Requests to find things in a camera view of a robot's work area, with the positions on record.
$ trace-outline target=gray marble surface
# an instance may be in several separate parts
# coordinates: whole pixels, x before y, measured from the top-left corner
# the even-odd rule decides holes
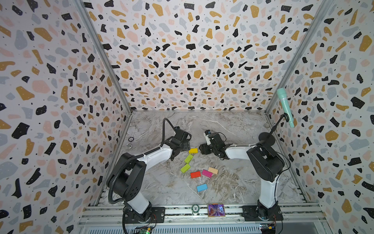
[[[226,143],[238,145],[255,144],[261,132],[270,131],[265,116],[254,112],[134,112],[122,146],[121,153],[140,154],[160,145],[162,139],[162,119],[168,118],[174,126],[180,126],[192,134],[191,148],[205,143],[203,133],[222,132]],[[173,135],[172,128],[166,124],[166,136]],[[128,138],[134,137],[132,147],[127,147]],[[280,151],[277,144],[273,146]],[[256,203],[260,196],[260,177],[250,160],[220,160],[214,154],[195,154],[189,163],[191,168],[183,174],[188,152],[181,152],[174,161],[164,161],[149,169],[143,180],[141,191],[154,205],[206,204],[206,203]],[[190,173],[218,169],[212,178],[201,176],[191,179]],[[197,192],[196,186],[206,183],[208,189]],[[303,202],[298,194],[290,172],[286,171],[279,179],[277,195],[280,203]],[[107,190],[102,193],[100,206],[109,206]]]

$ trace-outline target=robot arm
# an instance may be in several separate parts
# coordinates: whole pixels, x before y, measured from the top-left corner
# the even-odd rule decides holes
[[[152,204],[140,192],[145,172],[157,163],[168,159],[172,161],[181,151],[190,149],[191,134],[179,127],[174,128],[170,122],[175,135],[164,140],[165,121],[169,122],[169,120],[164,119],[163,121],[161,145],[137,156],[124,153],[117,161],[107,180],[107,186],[112,187],[112,191],[121,197],[118,201],[122,201],[127,209],[132,210],[135,214],[134,217],[140,222],[147,221],[152,207]]]
[[[285,165],[279,154],[265,141],[255,145],[225,144],[218,133],[204,132],[206,144],[200,145],[202,154],[214,153],[221,159],[249,159],[261,178],[258,215],[267,220],[278,211],[276,183]]]

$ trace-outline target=lime green block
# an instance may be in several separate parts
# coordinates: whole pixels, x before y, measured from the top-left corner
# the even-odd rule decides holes
[[[191,154],[189,154],[184,161],[186,163],[190,163],[192,159],[193,159],[193,156]]]
[[[191,168],[191,166],[186,164],[184,167],[181,168],[181,172],[185,173],[190,168]]]

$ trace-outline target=patterned wall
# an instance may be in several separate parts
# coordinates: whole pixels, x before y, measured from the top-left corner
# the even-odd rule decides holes
[[[374,1],[339,1],[287,84],[295,128],[278,129],[334,233],[373,233]],[[283,113],[279,104],[270,117]]]
[[[132,109],[264,109],[318,0],[85,0]]]
[[[126,118],[68,0],[0,4],[0,233],[73,233]]]

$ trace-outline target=microphone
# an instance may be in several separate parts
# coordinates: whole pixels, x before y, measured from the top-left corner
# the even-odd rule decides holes
[[[284,88],[279,88],[277,90],[277,94],[278,94],[278,98],[280,100],[280,103],[282,104],[282,108],[283,108],[284,113],[288,114],[288,117],[289,117],[289,121],[288,121],[289,126],[291,128],[294,128],[295,127],[295,125],[294,125],[294,119],[292,117],[292,113],[291,113],[291,110],[289,108],[286,90]]]

